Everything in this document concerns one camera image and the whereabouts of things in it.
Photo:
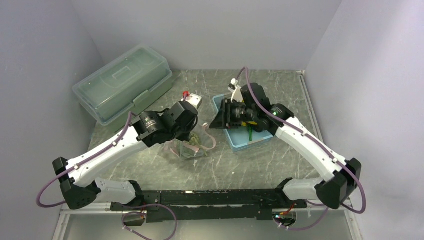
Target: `container lid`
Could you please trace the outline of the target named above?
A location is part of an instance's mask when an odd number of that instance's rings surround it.
[[[81,103],[102,125],[133,106],[132,101],[172,72],[167,60],[137,46],[73,86]]]

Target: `white wall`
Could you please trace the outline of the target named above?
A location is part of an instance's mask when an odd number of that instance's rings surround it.
[[[304,70],[342,0],[72,0],[103,60],[135,45],[173,69]]]
[[[0,239],[52,239],[59,207],[36,205],[52,161],[87,150],[94,119],[72,86],[103,61],[69,0],[0,3]],[[45,203],[61,200],[59,184]]]
[[[326,143],[362,162],[365,239],[424,239],[423,13],[420,0],[344,0],[306,69]]]

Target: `storage box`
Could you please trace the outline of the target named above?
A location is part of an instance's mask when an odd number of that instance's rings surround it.
[[[84,108],[103,126],[125,124],[127,114],[144,111],[172,87],[167,60],[137,46],[73,86]]]
[[[214,96],[212,98],[215,112],[218,113],[224,94]],[[231,147],[231,150],[235,153],[243,149],[247,149],[259,144],[266,143],[271,140],[273,135],[268,131],[263,132],[252,132],[252,141],[249,141],[249,131],[246,126],[241,126],[236,129],[224,129],[224,133],[228,143]]]

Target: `tabletop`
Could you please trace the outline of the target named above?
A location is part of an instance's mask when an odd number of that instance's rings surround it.
[[[172,107],[190,91],[203,97],[198,110],[199,120],[211,122],[215,117],[212,98],[229,92],[228,84],[239,70],[175,70],[170,91],[148,109],[161,111]],[[316,134],[308,103],[296,71],[251,70],[249,78],[263,88],[272,104],[288,107],[300,122]],[[241,86],[246,84],[240,78]],[[216,147],[208,156],[181,160],[163,158],[157,144],[138,152],[106,170],[100,177],[112,181],[135,180],[143,190],[226,190],[275,188],[286,178],[309,179],[318,172],[287,143],[271,141],[233,153],[222,129],[208,129],[216,139]],[[110,139],[115,133],[96,124],[89,149]]]

